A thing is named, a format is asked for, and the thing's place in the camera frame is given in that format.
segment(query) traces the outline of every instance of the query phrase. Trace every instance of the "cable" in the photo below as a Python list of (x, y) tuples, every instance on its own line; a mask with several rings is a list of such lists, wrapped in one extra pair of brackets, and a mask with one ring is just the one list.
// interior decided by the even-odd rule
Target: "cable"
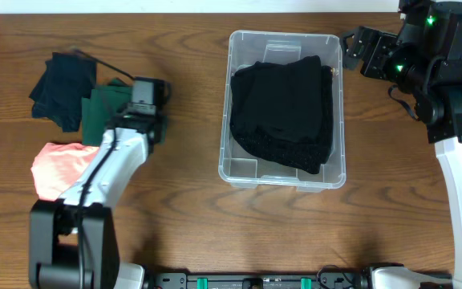
[[(81, 54), (93, 61), (96, 61), (97, 63), (101, 63), (106, 67), (110, 67), (111, 69), (118, 71), (125, 76), (129, 77), (130, 79), (134, 79), (131, 75), (129, 75), (127, 72), (121, 71), (118, 68), (113, 67), (110, 64), (107, 64), (95, 57), (92, 57), (91, 55), (79, 50), (79, 49), (73, 49), (73, 52), (76, 54)], [(84, 65), (82, 65), (83, 68), (85, 69), (85, 72), (89, 75), (90, 81), (92, 86), (95, 87), (95, 79), (93, 79), (90, 75), (90, 72), (85, 68)], [(101, 99), (104, 102), (105, 108), (108, 110), (108, 114), (110, 116), (113, 116), (113, 111), (111, 110), (108, 101), (106, 98), (101, 95)], [(94, 180), (95, 175), (97, 172), (101, 169), (101, 167), (104, 165), (104, 162), (110, 157), (111, 153), (115, 150), (117, 147), (117, 129), (114, 127), (113, 128), (113, 141), (111, 142), (111, 146), (109, 150), (104, 154), (103, 158), (101, 161), (97, 164), (97, 166), (94, 168), (92, 173), (88, 176), (87, 181), (85, 181), (85, 184), (83, 185), (83, 189), (81, 191), (81, 194), (79, 195), (79, 202), (78, 206), (76, 208), (77, 210), (77, 216), (76, 216), (76, 226), (78, 227), (78, 259), (79, 259), (79, 289), (84, 289), (85, 285), (85, 254), (84, 254), (84, 247), (83, 247), (83, 238), (84, 238), (84, 232), (83, 232), (83, 205), (85, 203), (85, 199), (87, 198), (87, 195), (89, 193), (89, 189), (91, 187), (91, 183)]]
[(403, 101), (403, 100), (399, 100), (399, 99), (396, 99), (395, 97), (391, 96), (391, 93), (395, 90), (399, 88), (396, 84), (392, 85), (389, 89), (388, 89), (388, 96), (390, 96), (390, 98), (396, 102), (398, 102), (400, 105), (402, 105), (402, 107), (406, 110), (407, 114), (413, 119), (413, 120), (416, 120), (416, 121), (420, 121), (420, 118), (418, 118), (417, 116), (415, 116), (415, 113), (411, 110), (411, 107), (409, 106), (409, 104), (407, 104), (407, 102)]
[(324, 289), (330, 289), (328, 286), (324, 285), (324, 284), (322, 283), (322, 281), (320, 280), (320, 272), (321, 272), (322, 270), (324, 270), (325, 268), (327, 268), (327, 267), (334, 267), (334, 268), (338, 269), (338, 270), (340, 271), (340, 273), (342, 273), (343, 278), (345, 278), (345, 280), (346, 280), (348, 283), (351, 284), (347, 289), (349, 289), (349, 288), (355, 288), (355, 285), (354, 285), (354, 283), (352, 282), (352, 280), (350, 280), (349, 277), (347, 277), (347, 276), (345, 275), (345, 272), (343, 272), (342, 268), (340, 268), (340, 267), (338, 267), (338, 266), (336, 266), (336, 265), (324, 265), (324, 267), (322, 267), (322, 268), (320, 268), (320, 270), (318, 270), (318, 273), (317, 273), (317, 282), (320, 284), (321, 287), (323, 287)]
[(427, 66), (427, 70), (425, 72), (425, 81), (423, 82), (423, 86), (422, 86), (423, 93), (425, 95), (428, 95), (429, 93), (429, 81), (431, 78), (432, 68), (436, 65), (436, 62), (438, 62), (439, 60), (444, 60), (444, 59), (445, 58), (443, 56), (436, 55), (431, 59), (431, 62)]
[(94, 60), (94, 61), (96, 61), (96, 62), (99, 63), (99, 64), (103, 64), (105, 67), (108, 67), (108, 68), (110, 68), (110, 69), (113, 69), (114, 71), (117, 71), (117, 72), (119, 72), (120, 74), (125, 75), (125, 76), (129, 77), (129, 79), (135, 81), (135, 77), (133, 77), (132, 75), (130, 75), (130, 74), (127, 73), (126, 71), (120, 70), (119, 68), (114, 67), (114, 66), (111, 65), (111, 64), (105, 63), (103, 60), (99, 60), (99, 59), (97, 59), (96, 57), (94, 57), (94, 56), (92, 56), (92, 55), (89, 55), (88, 53), (85, 53), (85, 52), (81, 51), (81, 50), (78, 49), (78, 48), (72, 48), (72, 51), (75, 52), (75, 53), (79, 53), (79, 54), (81, 54), (81, 55), (87, 57), (88, 59)]
[(111, 142), (111, 146), (109, 150), (104, 154), (104, 157), (101, 161), (97, 164), (94, 168), (90, 176), (88, 176), (87, 181), (83, 185), (83, 189), (81, 191), (81, 195), (79, 196), (79, 203), (78, 203), (78, 216), (77, 216), (77, 226), (78, 226), (78, 257), (79, 257), (79, 288), (83, 289), (85, 284), (85, 254), (83, 248), (83, 204), (85, 203), (85, 198), (87, 197), (88, 191), (90, 189), (92, 180), (94, 179), (97, 172), (101, 169), (104, 162), (110, 157), (111, 152), (117, 146), (117, 129), (113, 128), (113, 141)]

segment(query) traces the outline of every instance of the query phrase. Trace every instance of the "green led light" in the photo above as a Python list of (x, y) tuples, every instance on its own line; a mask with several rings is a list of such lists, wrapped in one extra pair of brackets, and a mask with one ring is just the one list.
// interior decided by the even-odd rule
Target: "green led light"
[(436, 21), (436, 18), (434, 18), (432, 16), (429, 16), (429, 18), (427, 18), (427, 23), (429, 23), (429, 25), (432, 25), (434, 23), (434, 21)]

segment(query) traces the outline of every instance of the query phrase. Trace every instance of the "white wall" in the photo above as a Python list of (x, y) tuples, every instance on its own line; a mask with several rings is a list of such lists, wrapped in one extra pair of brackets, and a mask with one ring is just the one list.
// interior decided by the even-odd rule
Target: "white wall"
[(0, 0), (0, 14), (396, 12), (399, 0)]

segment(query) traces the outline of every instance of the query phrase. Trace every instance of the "green connector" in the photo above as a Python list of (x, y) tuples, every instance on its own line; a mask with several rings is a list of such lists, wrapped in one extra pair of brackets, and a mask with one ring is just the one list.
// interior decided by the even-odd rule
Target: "green connector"
[(197, 289), (208, 289), (208, 280), (206, 278), (198, 278)]
[(301, 278), (301, 289), (311, 289), (311, 279)]

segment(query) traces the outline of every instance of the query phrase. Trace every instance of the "plastic storage container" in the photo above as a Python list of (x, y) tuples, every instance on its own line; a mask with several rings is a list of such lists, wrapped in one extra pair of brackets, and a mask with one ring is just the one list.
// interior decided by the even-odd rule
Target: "plastic storage container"
[[(312, 55), (320, 56), (322, 65), (334, 68), (333, 148), (328, 162), (322, 165), (320, 173), (316, 175), (251, 156), (233, 139), (229, 130), (233, 106), (230, 83), (236, 71), (257, 61), (287, 64)], [(261, 184), (295, 185), (299, 191), (320, 192), (323, 189), (337, 189), (345, 183), (342, 48), (339, 37), (259, 31), (235, 31), (231, 34), (218, 173), (235, 187), (251, 189)]]

